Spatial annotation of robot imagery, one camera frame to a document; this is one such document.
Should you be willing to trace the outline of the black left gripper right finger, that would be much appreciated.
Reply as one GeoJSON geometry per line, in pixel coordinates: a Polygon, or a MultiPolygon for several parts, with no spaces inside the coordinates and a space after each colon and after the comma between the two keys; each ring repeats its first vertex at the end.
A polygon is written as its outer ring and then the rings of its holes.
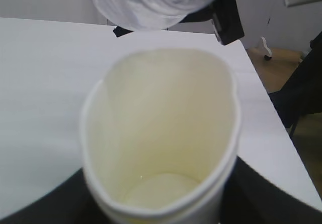
{"type": "Polygon", "coordinates": [[[220,209],[220,223],[321,223],[321,211],[266,180],[236,159],[220,209]]]}

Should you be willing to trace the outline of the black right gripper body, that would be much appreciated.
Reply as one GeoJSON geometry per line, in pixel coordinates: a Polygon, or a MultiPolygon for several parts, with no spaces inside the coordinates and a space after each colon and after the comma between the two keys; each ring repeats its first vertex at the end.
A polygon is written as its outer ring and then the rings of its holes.
{"type": "MultiPolygon", "coordinates": [[[[196,23],[208,20],[212,20],[215,35],[222,45],[228,45],[245,35],[240,21],[236,0],[214,0],[203,9],[187,15],[179,23],[196,23]]],[[[119,26],[114,30],[117,37],[130,32],[133,31],[119,26]]]]}

